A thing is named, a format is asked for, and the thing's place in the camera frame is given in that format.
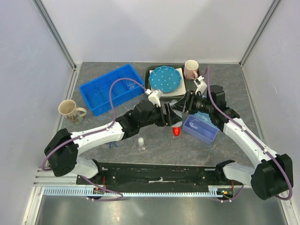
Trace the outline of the white plastic wash bottle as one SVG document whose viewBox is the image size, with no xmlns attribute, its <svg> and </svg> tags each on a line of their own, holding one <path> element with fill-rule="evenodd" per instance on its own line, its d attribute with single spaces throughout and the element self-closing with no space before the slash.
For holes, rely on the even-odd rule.
<svg viewBox="0 0 300 225">
<path fill-rule="evenodd" d="M 174 134 L 174 136 L 179 136 L 181 133 L 181 126 L 182 126 L 182 113 L 175 111 L 176 115 L 180 117 L 181 121 L 175 123 L 174 125 L 172 125 L 172 132 Z"/>
</svg>

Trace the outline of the clear round glass flask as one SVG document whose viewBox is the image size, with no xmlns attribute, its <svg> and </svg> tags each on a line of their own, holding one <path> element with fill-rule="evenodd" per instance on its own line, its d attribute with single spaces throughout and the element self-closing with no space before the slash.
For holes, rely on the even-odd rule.
<svg viewBox="0 0 300 225">
<path fill-rule="evenodd" d="M 147 149 L 145 139 L 142 137 L 138 138 L 136 146 L 137 146 L 138 150 L 146 150 Z"/>
</svg>

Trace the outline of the clear glass beaker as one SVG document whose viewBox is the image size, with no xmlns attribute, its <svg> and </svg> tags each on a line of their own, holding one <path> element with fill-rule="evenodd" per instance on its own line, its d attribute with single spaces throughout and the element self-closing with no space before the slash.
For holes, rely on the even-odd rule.
<svg viewBox="0 0 300 225">
<path fill-rule="evenodd" d="M 137 87 L 137 84 L 134 81 L 126 80 L 125 83 L 126 83 L 126 85 L 128 86 L 128 88 L 130 90 L 134 89 L 135 87 Z"/>
</svg>

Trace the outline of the blue safety glasses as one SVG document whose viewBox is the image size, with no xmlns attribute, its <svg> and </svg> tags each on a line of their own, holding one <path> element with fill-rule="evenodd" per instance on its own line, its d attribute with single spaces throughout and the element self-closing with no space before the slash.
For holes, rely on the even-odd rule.
<svg viewBox="0 0 300 225">
<path fill-rule="evenodd" d="M 118 144 L 117 142 L 109 142 L 109 143 L 106 143 L 106 144 L 103 144 L 102 145 L 103 149 L 112 149 L 112 148 L 118 148 Z"/>
</svg>

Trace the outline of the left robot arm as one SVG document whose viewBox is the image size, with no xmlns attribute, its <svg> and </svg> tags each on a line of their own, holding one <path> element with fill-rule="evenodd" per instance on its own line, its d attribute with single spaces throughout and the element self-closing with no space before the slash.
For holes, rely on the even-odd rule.
<svg viewBox="0 0 300 225">
<path fill-rule="evenodd" d="M 43 171 L 52 171 L 56 177 L 69 173 L 82 175 L 92 184 L 99 184 L 103 179 L 99 163 L 80 155 L 97 146 L 130 138 L 138 134 L 141 128 L 153 124 L 164 127 L 170 122 L 162 107 L 142 100 L 134 109 L 109 124 L 74 133 L 61 129 L 44 150 L 50 167 L 43 168 Z"/>
</svg>

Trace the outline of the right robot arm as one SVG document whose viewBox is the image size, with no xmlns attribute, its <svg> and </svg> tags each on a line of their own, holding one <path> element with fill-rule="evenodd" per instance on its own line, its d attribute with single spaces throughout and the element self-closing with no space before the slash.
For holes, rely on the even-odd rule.
<svg viewBox="0 0 300 225">
<path fill-rule="evenodd" d="M 264 144 L 243 122 L 241 117 L 226 105 L 225 92 L 219 85 L 211 85 L 207 96 L 188 90 L 172 109 L 181 113 L 209 115 L 211 122 L 230 137 L 247 155 L 252 167 L 243 166 L 233 160 L 217 165 L 215 180 L 226 184 L 230 180 L 250 186 L 262 200 L 279 197 L 288 192 L 282 200 L 293 195 L 293 162 L 287 154 L 278 154 Z"/>
</svg>

